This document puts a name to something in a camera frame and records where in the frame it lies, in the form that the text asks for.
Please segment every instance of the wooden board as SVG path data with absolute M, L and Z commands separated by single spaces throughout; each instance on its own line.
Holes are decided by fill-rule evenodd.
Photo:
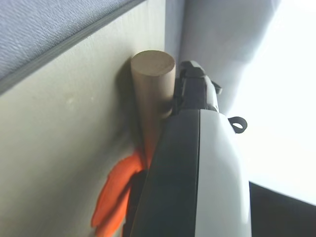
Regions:
M 164 50 L 147 0 L 0 97 L 0 236 L 93 236 L 108 172 L 138 143 L 129 59 Z

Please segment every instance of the bright light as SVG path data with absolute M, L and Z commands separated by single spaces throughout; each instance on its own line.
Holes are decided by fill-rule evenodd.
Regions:
M 315 108 L 316 1 L 284 0 L 230 111 L 252 182 L 316 204 Z

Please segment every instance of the wooden cylinder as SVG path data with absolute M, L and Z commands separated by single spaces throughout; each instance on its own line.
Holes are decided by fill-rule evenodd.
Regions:
M 175 60 L 162 51 L 143 51 L 132 58 L 131 71 L 149 166 L 158 142 L 161 119 L 172 112 Z

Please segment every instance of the black loop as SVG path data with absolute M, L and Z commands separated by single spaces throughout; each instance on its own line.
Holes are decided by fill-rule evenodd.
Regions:
M 235 133 L 243 133 L 248 127 L 247 121 L 242 117 L 232 117 L 229 118 L 228 121 L 231 123 Z M 234 123 L 240 124 L 242 128 L 235 126 Z

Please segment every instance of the orange object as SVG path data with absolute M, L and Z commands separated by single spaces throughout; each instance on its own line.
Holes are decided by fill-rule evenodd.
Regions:
M 130 178 L 144 169 L 139 151 L 117 163 L 105 183 L 91 219 L 98 237 L 110 237 L 123 221 L 130 191 Z

